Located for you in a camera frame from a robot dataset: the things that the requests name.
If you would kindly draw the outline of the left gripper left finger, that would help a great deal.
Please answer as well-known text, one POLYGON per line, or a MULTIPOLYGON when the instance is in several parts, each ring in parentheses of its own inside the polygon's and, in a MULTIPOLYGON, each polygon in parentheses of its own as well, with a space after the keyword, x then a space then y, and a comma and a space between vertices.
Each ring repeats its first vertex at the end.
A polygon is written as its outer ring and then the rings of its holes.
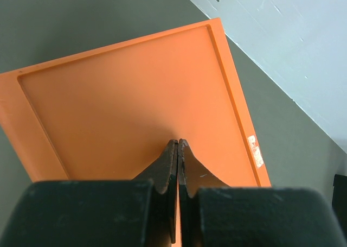
POLYGON ((131 243, 176 242, 178 141, 170 140, 160 156, 133 179, 131 243))

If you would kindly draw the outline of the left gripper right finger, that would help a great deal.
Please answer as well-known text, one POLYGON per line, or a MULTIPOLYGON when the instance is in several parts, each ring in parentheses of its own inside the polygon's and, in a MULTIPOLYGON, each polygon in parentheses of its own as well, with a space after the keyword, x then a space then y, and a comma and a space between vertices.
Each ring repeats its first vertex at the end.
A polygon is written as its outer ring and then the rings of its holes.
POLYGON ((177 171, 182 246, 203 246, 198 190, 229 186, 195 157, 185 139, 178 142, 177 171))

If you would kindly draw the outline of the orange drawer box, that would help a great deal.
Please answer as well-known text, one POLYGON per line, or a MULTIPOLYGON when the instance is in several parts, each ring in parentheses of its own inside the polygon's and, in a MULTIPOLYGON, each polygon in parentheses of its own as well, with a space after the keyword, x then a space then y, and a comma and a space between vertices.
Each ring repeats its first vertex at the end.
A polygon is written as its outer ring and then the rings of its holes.
MULTIPOLYGON (((198 190, 203 246, 256 241, 229 196, 271 183, 219 19, 2 73, 1 126, 32 180, 1 246, 173 246, 131 243, 131 192, 180 139, 229 186, 198 190)), ((178 172, 176 207, 181 243, 178 172)))

